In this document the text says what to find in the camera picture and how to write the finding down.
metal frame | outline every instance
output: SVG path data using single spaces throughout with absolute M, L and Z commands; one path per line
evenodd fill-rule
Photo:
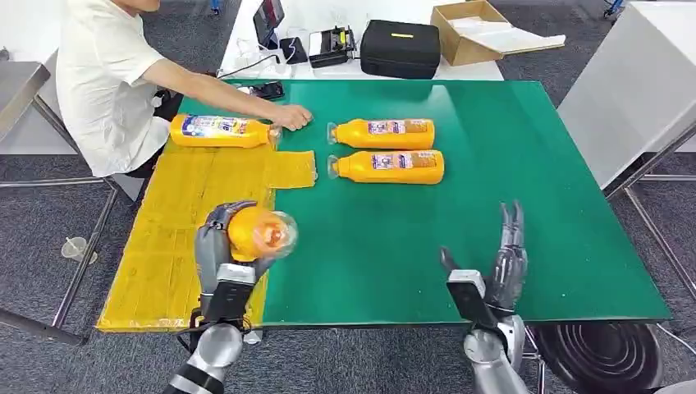
M 532 344 L 534 351 L 522 354 L 522 360 L 536 360 L 537 361 L 537 394 L 544 394 L 546 391 L 546 363 L 539 354 L 539 348 L 537 347 L 537 342 L 534 340 L 534 334 L 529 327 L 524 326 L 524 330 L 527 332 L 527 338 L 529 338 L 529 343 Z
M 80 150 L 77 147 L 75 141 L 71 138 L 67 131 L 65 124 L 62 119 L 41 99 L 41 97 L 36 94 L 31 102 L 32 106 L 41 114 L 41 116 L 57 131 L 57 133 L 81 156 Z M 102 235 L 102 231 L 108 216 L 113 209 L 113 205 L 116 203 L 116 197 L 119 193 L 125 192 L 121 190 L 121 187 L 110 177 L 106 178 L 95 178 L 95 177 L 78 177 L 78 178 L 66 178 L 66 179 L 48 179 L 48 180 L 36 180 L 36 181 L 13 181 L 13 182 L 0 182 L 0 189 L 9 188 L 25 188 L 25 187 L 49 187 L 49 186 L 68 186 L 68 185 L 90 185 L 104 183 L 111 189 L 107 197 L 107 201 L 102 208 L 102 212 L 99 214 L 96 225 L 92 230 L 92 234 L 89 237 L 87 246 L 85 249 L 85 256 L 82 261 L 77 266 L 75 274 L 73 274 L 70 285 L 67 288 L 66 294 L 63 296 L 60 306 L 58 306 L 58 311 L 56 312 L 53 322 L 49 325 L 46 323 L 41 323 L 32 318 L 27 318 L 19 314 L 12 313 L 9 310 L 0 308 L 0 323 L 6 324 L 8 326 L 25 329 L 28 332 L 40 335 L 42 337 L 48 337 L 56 341 L 65 342 L 71 345 L 82 345 L 87 342 L 87 337 L 82 337 L 80 335 L 68 332 L 62 329 L 65 324 L 66 317 L 70 311 L 73 301 L 77 295 L 77 291 L 80 288 L 82 279 L 85 277 L 87 271 L 87 266 L 89 265 L 89 260 L 92 253 L 97 247 L 99 238 Z
M 676 254 L 667 243 L 665 237 L 662 235 L 657 225 L 648 215 L 645 207 L 640 203 L 638 196 L 634 193 L 631 186 L 639 181 L 650 181 L 650 182 L 672 182 L 672 181 L 683 181 L 692 182 L 696 181 L 695 175 L 671 175 L 671 174 L 648 174 L 652 171 L 659 163 L 662 162 L 667 156 L 674 153 L 681 145 L 686 141 L 691 139 L 696 135 L 696 121 L 691 123 L 678 137 L 673 139 L 667 146 L 662 148 L 655 156 L 651 157 L 643 166 L 621 182 L 614 190 L 612 190 L 607 195 L 607 200 L 611 200 L 616 197 L 620 192 L 625 192 L 628 196 L 630 202 L 633 204 L 635 209 L 638 211 L 640 218 L 643 223 L 648 228 L 652 237 L 660 245 L 662 252 L 665 254 L 669 260 L 672 268 L 675 270 L 677 276 L 681 280 L 682 284 L 686 290 L 691 295 L 691 298 L 696 301 L 696 283 L 691 278 L 689 273 L 684 268 L 684 265 L 676 257 Z

green mat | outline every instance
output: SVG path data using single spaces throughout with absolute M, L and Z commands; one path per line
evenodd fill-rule
M 488 273 L 499 203 L 525 211 L 529 275 L 519 312 L 528 322 L 664 319 L 670 314 L 597 184 L 536 82 L 283 81 L 285 102 L 312 123 L 286 131 L 280 150 L 316 153 L 313 188 L 278 190 L 276 208 L 300 242 L 269 273 L 263 324 L 452 323 L 460 316 L 439 266 L 440 245 L 462 268 Z M 203 112 L 185 102 L 182 112 Z M 430 117 L 445 157 L 436 186 L 330 180 L 326 124 Z

plastic bottle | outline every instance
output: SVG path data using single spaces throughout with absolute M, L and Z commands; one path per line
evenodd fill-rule
M 354 119 L 338 126 L 329 123 L 327 137 L 330 144 L 340 142 L 353 148 L 431 149 L 435 124 L 431 119 Z
M 280 140 L 281 128 L 254 119 L 180 113 L 172 119 L 169 134 L 183 146 L 235 146 L 253 148 Z
M 290 215 L 263 207 L 236 213 L 227 228 L 232 257 L 241 262 L 287 256 L 297 243 L 297 224 Z
M 329 177 L 356 182 L 435 185 L 444 173 L 445 159 L 437 150 L 356 152 L 346 158 L 328 158 Z

human hand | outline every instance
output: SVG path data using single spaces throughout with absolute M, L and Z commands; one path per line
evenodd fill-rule
M 295 131 L 307 126 L 312 114 L 301 105 L 279 105 L 270 117 L 274 125 Z

human arm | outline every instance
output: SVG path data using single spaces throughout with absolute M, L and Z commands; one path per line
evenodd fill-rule
M 175 62 L 162 58 L 150 66 L 143 78 L 148 82 L 174 90 L 201 103 L 230 112 L 261 117 L 290 130 L 307 125 L 311 113 L 299 105 L 278 105 L 226 84 L 212 76 L 188 71 Z

